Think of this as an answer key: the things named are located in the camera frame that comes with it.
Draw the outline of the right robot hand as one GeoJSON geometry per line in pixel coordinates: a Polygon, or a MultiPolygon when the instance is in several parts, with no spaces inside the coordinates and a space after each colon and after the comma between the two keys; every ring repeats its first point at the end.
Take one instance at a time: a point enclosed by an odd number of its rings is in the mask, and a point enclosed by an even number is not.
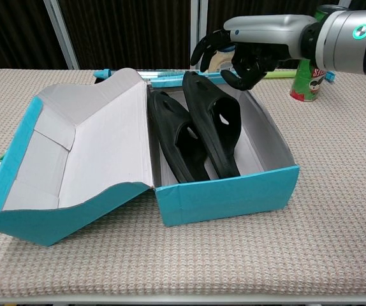
{"type": "Polygon", "coordinates": [[[227,20],[222,29],[204,36],[195,46],[190,65],[200,63],[208,70],[218,50],[234,47],[231,59],[234,72],[222,70],[221,76],[231,87],[252,89],[280,62],[303,59],[302,38],[316,23],[308,15],[253,15],[227,20]]]}

